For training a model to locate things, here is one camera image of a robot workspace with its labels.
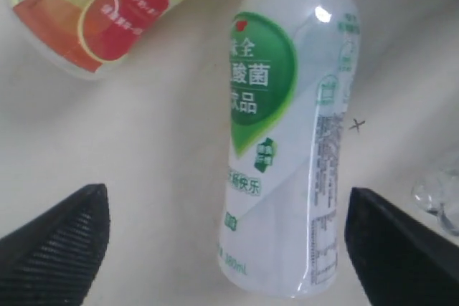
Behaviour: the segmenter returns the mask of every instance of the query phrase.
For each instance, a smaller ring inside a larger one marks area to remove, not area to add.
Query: yellow bottle
[[[9,0],[26,37],[68,72],[97,79],[182,0]]]

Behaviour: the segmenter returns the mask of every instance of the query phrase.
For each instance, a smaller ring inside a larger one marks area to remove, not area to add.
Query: nutrition facts label
[[[311,204],[311,283],[319,285],[332,278],[338,264],[336,241],[336,204],[339,145],[343,114],[319,116],[312,162]]]

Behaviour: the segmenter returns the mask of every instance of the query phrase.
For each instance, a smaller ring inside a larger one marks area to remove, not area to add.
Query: green heart-shaped label
[[[231,38],[232,141],[241,156],[288,109],[297,61],[290,37],[259,14],[238,14]]]

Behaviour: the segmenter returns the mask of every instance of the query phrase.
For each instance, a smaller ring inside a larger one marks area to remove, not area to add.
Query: textured black surface
[[[110,236],[107,189],[91,185],[0,240],[0,306],[79,306]]]
[[[345,231],[373,306],[459,305],[459,248],[368,189],[353,189]]]

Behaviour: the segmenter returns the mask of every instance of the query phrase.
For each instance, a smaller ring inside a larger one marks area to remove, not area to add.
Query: beige tabletop
[[[86,306],[277,306],[217,266],[229,139],[228,29],[241,0],[186,0],[102,82],[67,76],[0,8],[0,235],[87,183],[109,190],[112,233]],[[438,231],[409,199],[422,167],[458,140],[457,0],[356,0],[361,64],[344,123],[341,260],[299,305],[366,306],[343,241],[352,186]],[[365,120],[360,133],[348,130]]]

